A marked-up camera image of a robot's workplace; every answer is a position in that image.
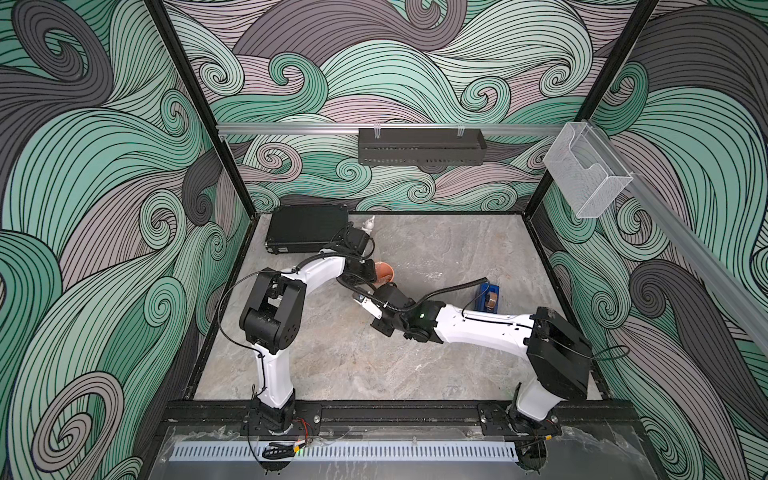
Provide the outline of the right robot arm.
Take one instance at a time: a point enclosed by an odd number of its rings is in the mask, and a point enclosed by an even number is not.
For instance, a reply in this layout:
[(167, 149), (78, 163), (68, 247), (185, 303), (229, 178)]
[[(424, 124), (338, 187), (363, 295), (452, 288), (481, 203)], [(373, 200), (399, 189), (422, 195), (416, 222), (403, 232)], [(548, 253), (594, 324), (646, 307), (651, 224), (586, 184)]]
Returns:
[(517, 415), (545, 422), (563, 402), (588, 397), (592, 345), (558, 312), (539, 307), (532, 314), (501, 315), (469, 310), (435, 299), (419, 300), (386, 283), (368, 292), (342, 284), (372, 316), (371, 326), (390, 337), (396, 331), (419, 343), (461, 343), (505, 352), (527, 361), (534, 377), (517, 388)]

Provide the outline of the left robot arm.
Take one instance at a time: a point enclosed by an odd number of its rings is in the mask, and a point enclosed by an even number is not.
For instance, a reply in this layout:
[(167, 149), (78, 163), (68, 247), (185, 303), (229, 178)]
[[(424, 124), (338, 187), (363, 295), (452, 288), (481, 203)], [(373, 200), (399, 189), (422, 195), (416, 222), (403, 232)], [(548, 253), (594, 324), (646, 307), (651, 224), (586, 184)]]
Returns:
[(360, 228), (349, 223), (319, 252), (290, 269), (264, 268), (256, 273), (238, 325), (257, 361), (259, 383), (252, 401), (266, 429), (285, 432), (294, 422), (296, 391), (289, 347), (298, 336), (306, 297), (331, 280), (356, 276), (364, 284), (375, 281), (372, 230), (371, 219)]

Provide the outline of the orange ceramic mug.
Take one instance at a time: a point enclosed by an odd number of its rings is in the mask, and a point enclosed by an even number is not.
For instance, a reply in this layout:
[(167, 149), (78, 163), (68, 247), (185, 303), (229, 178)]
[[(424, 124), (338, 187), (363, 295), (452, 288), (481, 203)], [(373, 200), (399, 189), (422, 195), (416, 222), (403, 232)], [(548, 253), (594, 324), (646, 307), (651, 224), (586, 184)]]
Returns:
[(376, 287), (392, 282), (395, 275), (393, 267), (386, 262), (376, 262), (375, 273), (376, 281), (374, 285)]

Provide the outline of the blue tape dispenser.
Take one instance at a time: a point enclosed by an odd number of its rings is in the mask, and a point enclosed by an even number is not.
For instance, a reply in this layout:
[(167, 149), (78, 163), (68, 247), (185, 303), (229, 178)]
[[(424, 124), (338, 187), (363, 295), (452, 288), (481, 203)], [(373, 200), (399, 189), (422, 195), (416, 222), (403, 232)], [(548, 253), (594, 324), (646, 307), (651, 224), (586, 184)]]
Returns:
[(496, 314), (499, 308), (500, 288), (498, 285), (483, 283), (478, 287), (474, 310)]

